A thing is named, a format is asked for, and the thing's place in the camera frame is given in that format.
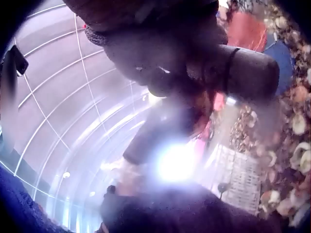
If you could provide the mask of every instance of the dark fabric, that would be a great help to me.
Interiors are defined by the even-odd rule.
[[[87,25],[86,36],[94,44],[104,47],[109,59],[123,75],[139,85],[148,86],[152,94],[168,96],[176,89],[186,94],[198,93],[202,87],[197,80],[189,78],[186,60],[199,50],[195,47],[201,41],[205,45],[223,43],[218,39],[213,41],[214,35],[224,33],[216,24],[218,1],[210,4],[207,4],[210,1],[179,2],[182,3],[167,10],[160,18],[161,12],[158,12],[140,25],[104,32]]]
[[[109,233],[279,233],[277,225],[228,205],[204,187],[171,185],[137,197],[107,195],[101,215]]]
[[[70,233],[55,225],[32,200],[22,182],[0,167],[1,227],[7,232]]]

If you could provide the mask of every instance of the seashell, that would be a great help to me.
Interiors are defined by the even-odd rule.
[[[300,40],[300,32],[296,31],[296,30],[293,30],[292,33],[291,33],[291,36],[293,38],[293,41],[295,43],[297,43],[299,40]]]
[[[305,151],[311,150],[310,143],[301,142],[294,150],[293,156],[290,158],[291,168],[298,170],[300,167],[301,158]]]
[[[306,127],[307,123],[303,115],[300,113],[295,114],[294,118],[292,119],[292,129],[294,134],[296,135],[304,134],[306,131]]]
[[[281,16],[279,18],[275,19],[275,24],[280,29],[285,29],[287,27],[287,21],[286,18]]]
[[[304,102],[307,99],[308,90],[304,86],[298,86],[293,90],[293,100],[297,103]]]
[[[272,167],[276,162],[276,154],[273,151],[268,151],[268,155],[271,157],[271,162],[269,163],[268,167]]]
[[[309,68],[307,70],[307,81],[309,82],[309,84],[311,85],[311,68]]]
[[[302,173],[307,173],[311,170],[311,150],[307,150],[302,154],[299,169]]]
[[[309,44],[306,44],[302,47],[302,52],[304,53],[310,53],[311,52],[311,46]]]

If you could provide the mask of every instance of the white seashell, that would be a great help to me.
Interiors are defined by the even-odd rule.
[[[304,53],[310,53],[311,52],[311,46],[309,44],[306,44],[302,47],[302,51]]]
[[[300,168],[302,155],[304,154],[305,151],[308,151],[310,149],[311,149],[310,143],[301,142],[298,144],[298,146],[294,150],[293,156],[290,158],[290,164],[292,169],[298,170]]]
[[[286,18],[281,16],[275,19],[275,24],[278,28],[285,29],[287,27]]]
[[[307,150],[303,153],[300,159],[300,171],[307,173],[311,170],[311,150]]]
[[[292,120],[292,129],[294,134],[302,135],[306,131],[307,123],[303,115],[297,113]]]
[[[272,167],[275,165],[276,162],[276,154],[273,151],[269,151],[268,155],[271,157],[271,162],[269,163],[269,167]]]
[[[311,68],[309,68],[308,71],[307,71],[307,81],[311,85]]]
[[[270,194],[269,204],[278,204],[281,201],[281,194],[279,191],[272,190]]]

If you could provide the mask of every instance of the fabric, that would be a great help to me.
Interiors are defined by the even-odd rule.
[[[276,95],[281,95],[292,83],[294,59],[290,56],[289,48],[282,41],[275,42],[273,39],[273,42],[271,42],[273,38],[273,35],[271,34],[268,34],[268,38],[269,40],[267,41],[266,48],[263,53],[274,58],[279,65],[280,76]]]
[[[233,13],[228,28],[228,45],[262,52],[266,44],[266,27],[255,16],[244,13]]]
[[[107,195],[101,215],[109,233],[279,233],[276,223],[228,205],[204,187],[175,184],[136,197]]]
[[[170,9],[173,2],[179,4]],[[103,32],[87,23],[85,33],[91,42],[104,47],[108,58],[124,76],[147,86],[153,95],[168,96],[175,88],[181,92],[198,93],[202,88],[188,77],[185,60],[197,44],[211,43],[209,40],[213,40],[214,35],[222,33],[216,25],[218,2],[208,4],[210,2],[172,0],[168,1],[165,13],[151,14],[140,26],[131,24]],[[208,35],[208,40],[204,38],[203,41],[201,33]],[[212,44],[222,43],[216,40]]]
[[[71,233],[52,223],[32,200],[22,182],[0,167],[2,228],[20,233]]]

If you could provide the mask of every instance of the glass panel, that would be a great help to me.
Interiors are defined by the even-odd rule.
[[[44,211],[46,211],[47,201],[48,201],[48,195],[41,192],[40,190],[37,190],[35,202],[41,205]]]
[[[27,184],[26,182],[22,181],[22,180],[21,180],[21,182],[23,183],[23,186],[24,186],[24,188],[27,190],[27,192],[29,193],[29,195],[30,195],[31,197],[33,197],[35,188],[32,187],[31,185]]]

